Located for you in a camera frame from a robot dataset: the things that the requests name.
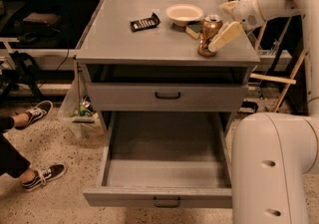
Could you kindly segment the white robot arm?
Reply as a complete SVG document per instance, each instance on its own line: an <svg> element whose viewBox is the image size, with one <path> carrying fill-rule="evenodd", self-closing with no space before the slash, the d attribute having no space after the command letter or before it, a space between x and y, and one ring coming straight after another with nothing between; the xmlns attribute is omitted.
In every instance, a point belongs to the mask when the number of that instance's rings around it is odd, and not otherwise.
<svg viewBox="0 0 319 224"><path fill-rule="evenodd" d="M232 141L233 224L309 224L303 175L319 170L319 1L238 0L220 10L234 21L208 45L217 51L242 31L279 17L302 18L308 115L258 112Z"/></svg>

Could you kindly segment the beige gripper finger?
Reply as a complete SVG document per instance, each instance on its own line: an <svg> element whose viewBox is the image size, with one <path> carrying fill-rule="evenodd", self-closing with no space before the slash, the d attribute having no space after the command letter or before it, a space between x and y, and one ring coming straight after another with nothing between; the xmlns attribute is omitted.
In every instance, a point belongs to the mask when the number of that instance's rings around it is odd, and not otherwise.
<svg viewBox="0 0 319 224"><path fill-rule="evenodd" d="M238 0L224 2L219 5L219 9L225 14L235 16L238 14L238 4Z"/></svg>
<svg viewBox="0 0 319 224"><path fill-rule="evenodd" d="M217 52L219 49L237 39L243 32L240 22L226 22L223 24L218 33L212 38L208 44L208 50L212 53Z"/></svg>

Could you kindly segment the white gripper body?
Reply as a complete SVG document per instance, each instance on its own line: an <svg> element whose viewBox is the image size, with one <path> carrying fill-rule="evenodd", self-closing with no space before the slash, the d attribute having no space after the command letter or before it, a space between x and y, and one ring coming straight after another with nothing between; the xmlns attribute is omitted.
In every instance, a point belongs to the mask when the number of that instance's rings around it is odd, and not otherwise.
<svg viewBox="0 0 319 224"><path fill-rule="evenodd" d="M233 18L245 31L254 30L265 22L258 0L238 0L233 8Z"/></svg>

